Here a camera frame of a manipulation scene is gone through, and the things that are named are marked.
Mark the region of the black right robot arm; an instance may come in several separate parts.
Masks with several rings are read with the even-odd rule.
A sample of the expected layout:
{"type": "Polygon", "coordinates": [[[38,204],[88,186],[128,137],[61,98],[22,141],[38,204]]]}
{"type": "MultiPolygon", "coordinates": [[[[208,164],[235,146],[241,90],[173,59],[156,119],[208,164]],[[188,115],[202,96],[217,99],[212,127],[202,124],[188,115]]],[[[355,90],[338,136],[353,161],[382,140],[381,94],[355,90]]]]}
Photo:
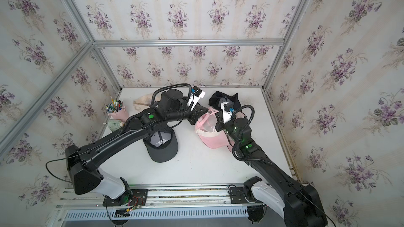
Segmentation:
{"type": "Polygon", "coordinates": [[[224,131],[234,141],[233,156],[255,169],[260,176],[244,182],[248,200],[260,201],[278,213],[288,227],[326,227],[328,219],[318,191],[303,185],[278,167],[251,137],[250,121],[236,118],[218,122],[217,131],[224,131]]]}

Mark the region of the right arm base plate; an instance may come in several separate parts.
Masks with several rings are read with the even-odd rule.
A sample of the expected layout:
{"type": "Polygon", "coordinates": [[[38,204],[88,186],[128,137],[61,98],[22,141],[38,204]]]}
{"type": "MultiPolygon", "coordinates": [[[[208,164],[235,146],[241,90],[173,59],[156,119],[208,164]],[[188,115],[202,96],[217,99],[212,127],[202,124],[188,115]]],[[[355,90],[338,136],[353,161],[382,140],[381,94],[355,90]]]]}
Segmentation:
{"type": "Polygon", "coordinates": [[[227,187],[227,193],[230,196],[230,202],[232,205],[240,205],[240,204],[257,204],[263,205],[264,203],[254,199],[253,197],[247,195],[244,192],[243,187],[237,187],[235,185],[229,185],[227,187]]]}

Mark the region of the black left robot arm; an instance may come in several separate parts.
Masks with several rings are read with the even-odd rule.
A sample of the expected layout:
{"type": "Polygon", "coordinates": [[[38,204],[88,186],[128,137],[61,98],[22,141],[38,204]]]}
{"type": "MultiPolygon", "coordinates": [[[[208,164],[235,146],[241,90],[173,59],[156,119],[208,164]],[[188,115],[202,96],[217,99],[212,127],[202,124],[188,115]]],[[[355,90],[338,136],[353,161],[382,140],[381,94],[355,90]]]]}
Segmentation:
{"type": "Polygon", "coordinates": [[[190,84],[160,88],[153,93],[149,108],[130,116],[120,129],[81,148],[68,147],[66,168],[75,194],[97,192],[120,204],[128,203],[133,193],[127,181],[104,172],[100,166],[132,143],[158,131],[170,131],[169,122],[187,120],[195,125],[208,112],[208,108],[198,103],[205,94],[190,84]]]}

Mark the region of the pink cap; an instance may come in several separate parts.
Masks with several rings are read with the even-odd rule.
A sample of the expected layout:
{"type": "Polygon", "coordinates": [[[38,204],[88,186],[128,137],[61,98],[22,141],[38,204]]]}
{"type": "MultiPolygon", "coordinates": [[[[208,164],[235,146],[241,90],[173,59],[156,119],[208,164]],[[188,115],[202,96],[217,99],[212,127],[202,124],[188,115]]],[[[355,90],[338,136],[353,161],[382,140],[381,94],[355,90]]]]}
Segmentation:
{"type": "Polygon", "coordinates": [[[228,150],[230,150],[231,145],[224,131],[217,131],[215,128],[218,123],[217,115],[219,115],[219,111],[209,107],[208,112],[203,114],[196,122],[195,132],[208,148],[217,149],[227,147],[228,150]]]}

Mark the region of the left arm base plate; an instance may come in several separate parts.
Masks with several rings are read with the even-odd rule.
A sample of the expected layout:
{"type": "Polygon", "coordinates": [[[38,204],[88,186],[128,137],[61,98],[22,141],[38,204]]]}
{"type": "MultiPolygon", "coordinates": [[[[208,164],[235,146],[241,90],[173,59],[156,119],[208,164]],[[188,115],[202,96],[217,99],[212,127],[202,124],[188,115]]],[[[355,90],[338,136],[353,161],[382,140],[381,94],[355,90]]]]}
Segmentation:
{"type": "Polygon", "coordinates": [[[132,189],[131,192],[124,192],[119,198],[104,198],[103,207],[141,207],[146,204],[148,189],[132,189]]]}

